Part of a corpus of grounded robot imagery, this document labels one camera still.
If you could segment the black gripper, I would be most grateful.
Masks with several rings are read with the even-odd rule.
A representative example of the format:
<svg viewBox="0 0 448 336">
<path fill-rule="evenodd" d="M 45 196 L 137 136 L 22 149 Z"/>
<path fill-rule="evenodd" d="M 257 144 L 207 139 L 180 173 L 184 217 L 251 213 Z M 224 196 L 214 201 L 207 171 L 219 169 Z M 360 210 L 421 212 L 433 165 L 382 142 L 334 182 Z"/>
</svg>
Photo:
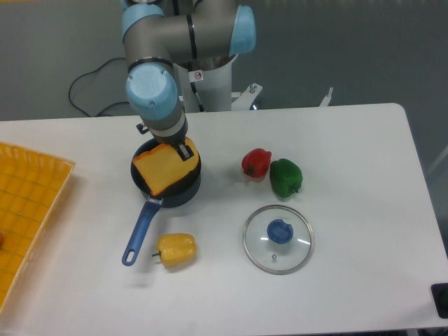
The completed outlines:
<svg viewBox="0 0 448 336">
<path fill-rule="evenodd" d="M 149 140 L 153 146 L 167 144 L 175 146 L 176 152 L 182 161 L 187 161 L 194 156 L 193 150 L 185 143 L 188 131 L 188 122 L 180 120 L 178 122 L 140 122 L 136 125 L 140 134 L 151 134 Z"/>
</svg>

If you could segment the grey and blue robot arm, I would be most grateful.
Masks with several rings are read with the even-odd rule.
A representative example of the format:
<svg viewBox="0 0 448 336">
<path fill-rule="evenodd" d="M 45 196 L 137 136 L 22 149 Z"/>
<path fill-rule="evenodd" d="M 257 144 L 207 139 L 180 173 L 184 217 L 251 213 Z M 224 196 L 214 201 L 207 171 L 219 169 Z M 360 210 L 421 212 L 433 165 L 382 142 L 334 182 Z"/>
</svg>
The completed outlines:
<svg viewBox="0 0 448 336">
<path fill-rule="evenodd" d="M 249 53 L 256 45 L 256 21 L 236 1 L 196 1 L 182 9 L 173 1 L 122 1 L 122 43 L 127 60 L 125 92 L 131 108 L 161 144 L 189 160 L 188 122 L 178 97 L 174 65 Z"/>
</svg>

